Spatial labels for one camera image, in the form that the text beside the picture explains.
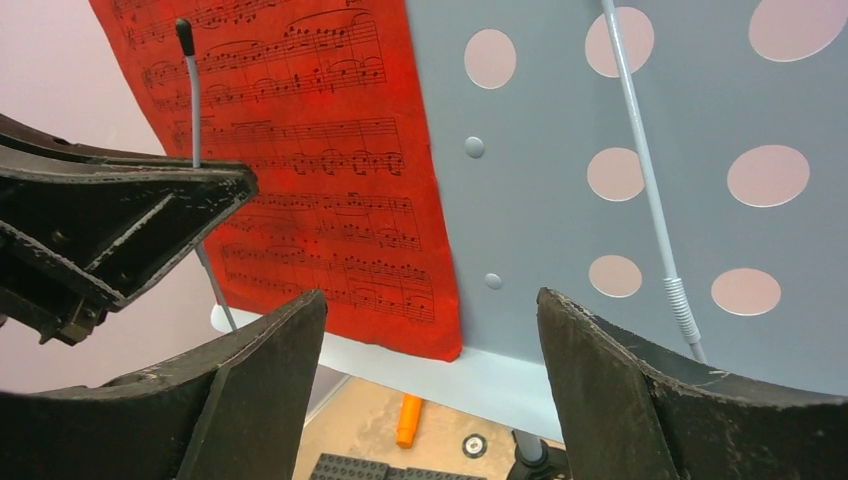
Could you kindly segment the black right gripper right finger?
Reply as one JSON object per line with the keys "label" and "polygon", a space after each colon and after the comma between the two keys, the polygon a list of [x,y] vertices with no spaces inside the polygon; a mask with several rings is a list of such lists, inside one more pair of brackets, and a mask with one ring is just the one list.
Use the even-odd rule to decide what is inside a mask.
{"label": "black right gripper right finger", "polygon": [[576,479],[843,479],[847,400],[736,375],[561,293],[537,325]]}

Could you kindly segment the red sheet music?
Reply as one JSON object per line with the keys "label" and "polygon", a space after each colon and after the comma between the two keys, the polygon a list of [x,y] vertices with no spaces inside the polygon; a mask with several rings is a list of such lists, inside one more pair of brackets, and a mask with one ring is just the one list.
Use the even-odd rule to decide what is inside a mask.
{"label": "red sheet music", "polygon": [[319,289],[329,333],[451,362],[457,280],[401,1],[95,1],[165,152],[192,150],[191,24],[201,154],[259,192],[205,247],[233,310]]}

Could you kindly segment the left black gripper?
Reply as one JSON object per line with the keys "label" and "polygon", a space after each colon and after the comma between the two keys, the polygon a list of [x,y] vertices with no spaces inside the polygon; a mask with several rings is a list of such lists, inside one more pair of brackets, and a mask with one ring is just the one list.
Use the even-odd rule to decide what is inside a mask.
{"label": "left black gripper", "polygon": [[1,313],[40,344],[86,340],[258,192],[238,162],[70,143],[4,114],[1,144]]}

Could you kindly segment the light blue music stand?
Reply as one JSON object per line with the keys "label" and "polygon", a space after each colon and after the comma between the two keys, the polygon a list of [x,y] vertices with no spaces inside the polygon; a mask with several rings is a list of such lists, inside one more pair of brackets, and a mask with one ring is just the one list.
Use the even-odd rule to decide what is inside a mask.
{"label": "light blue music stand", "polygon": [[438,8],[409,12],[468,348],[328,336],[326,366],[548,434],[541,289],[682,352],[647,192],[590,184],[615,170],[597,154],[636,144],[635,108],[711,366],[847,400],[845,2],[633,2],[654,44],[632,93],[586,57],[598,1]]}

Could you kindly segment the orange toy microphone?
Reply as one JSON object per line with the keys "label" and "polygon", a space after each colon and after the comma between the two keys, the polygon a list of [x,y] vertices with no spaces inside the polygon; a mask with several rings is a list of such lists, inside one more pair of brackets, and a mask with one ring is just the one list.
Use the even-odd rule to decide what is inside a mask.
{"label": "orange toy microphone", "polygon": [[402,449],[413,446],[418,430],[423,400],[420,397],[405,394],[403,396],[396,428],[396,445]]}

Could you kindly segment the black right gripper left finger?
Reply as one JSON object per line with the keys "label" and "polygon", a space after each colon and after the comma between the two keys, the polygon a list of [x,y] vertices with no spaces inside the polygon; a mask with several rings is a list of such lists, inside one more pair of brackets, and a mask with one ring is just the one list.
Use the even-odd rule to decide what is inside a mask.
{"label": "black right gripper left finger", "polygon": [[5,479],[288,479],[324,294],[100,387],[1,396]]}

